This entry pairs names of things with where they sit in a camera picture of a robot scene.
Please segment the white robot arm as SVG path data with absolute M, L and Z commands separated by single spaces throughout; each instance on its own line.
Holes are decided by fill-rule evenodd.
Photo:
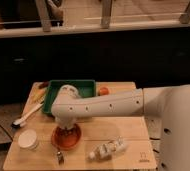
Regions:
M 133 89 L 82 98 L 77 88 L 64 85 L 51 112 L 62 129 L 81 117 L 155 115 L 162 119 L 159 171 L 190 171 L 190 84 Z

